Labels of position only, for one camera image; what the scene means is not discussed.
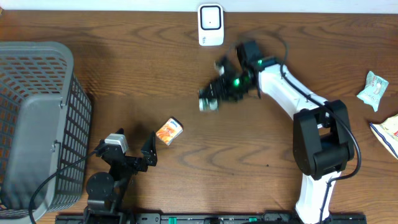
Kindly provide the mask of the orange tissue packet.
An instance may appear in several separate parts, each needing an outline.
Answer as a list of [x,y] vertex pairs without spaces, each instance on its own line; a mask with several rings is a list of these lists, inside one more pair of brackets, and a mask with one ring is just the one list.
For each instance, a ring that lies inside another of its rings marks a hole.
[[175,118],[169,118],[167,122],[155,133],[155,135],[166,145],[183,132],[182,124]]

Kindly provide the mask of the green square box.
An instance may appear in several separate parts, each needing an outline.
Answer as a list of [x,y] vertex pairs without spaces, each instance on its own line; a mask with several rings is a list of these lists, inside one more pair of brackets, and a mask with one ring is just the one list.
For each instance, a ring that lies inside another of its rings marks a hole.
[[218,110],[218,98],[214,90],[199,91],[199,110],[202,112]]

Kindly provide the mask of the teal wet wipes pack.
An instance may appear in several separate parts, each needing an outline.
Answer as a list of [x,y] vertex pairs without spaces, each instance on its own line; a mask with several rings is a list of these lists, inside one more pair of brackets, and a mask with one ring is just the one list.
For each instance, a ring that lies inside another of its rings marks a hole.
[[374,112],[378,111],[381,98],[388,87],[389,82],[372,71],[366,76],[364,90],[357,94],[357,97],[365,104],[370,105]]

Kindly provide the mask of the yellow wet wipes pack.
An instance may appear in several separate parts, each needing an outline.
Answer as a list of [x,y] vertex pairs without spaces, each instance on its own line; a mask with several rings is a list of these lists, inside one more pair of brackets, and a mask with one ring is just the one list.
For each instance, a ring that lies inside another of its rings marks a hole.
[[379,142],[397,159],[397,115],[387,118],[381,124],[369,124]]

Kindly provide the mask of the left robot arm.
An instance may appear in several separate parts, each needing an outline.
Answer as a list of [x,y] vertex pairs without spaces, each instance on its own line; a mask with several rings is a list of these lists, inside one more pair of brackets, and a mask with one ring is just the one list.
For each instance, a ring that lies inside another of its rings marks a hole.
[[138,172],[147,172],[148,167],[157,165],[155,132],[141,148],[142,157],[126,155],[129,149],[124,130],[121,128],[102,139],[95,148],[95,154],[109,166],[108,172],[93,174],[86,183],[87,207],[83,223],[134,223],[134,214],[122,208],[123,198],[131,183],[131,177]]

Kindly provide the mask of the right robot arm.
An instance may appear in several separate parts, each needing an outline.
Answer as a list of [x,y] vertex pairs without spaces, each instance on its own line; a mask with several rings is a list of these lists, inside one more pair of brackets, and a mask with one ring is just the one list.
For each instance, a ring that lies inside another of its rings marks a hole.
[[293,155],[301,170],[302,186],[295,212],[301,223],[332,220],[328,210],[335,182],[349,161],[361,154],[346,105],[328,101],[300,83],[275,57],[240,59],[238,72],[228,58],[215,63],[220,75],[199,92],[199,109],[217,110],[222,101],[239,101],[252,89],[271,97],[293,121]]

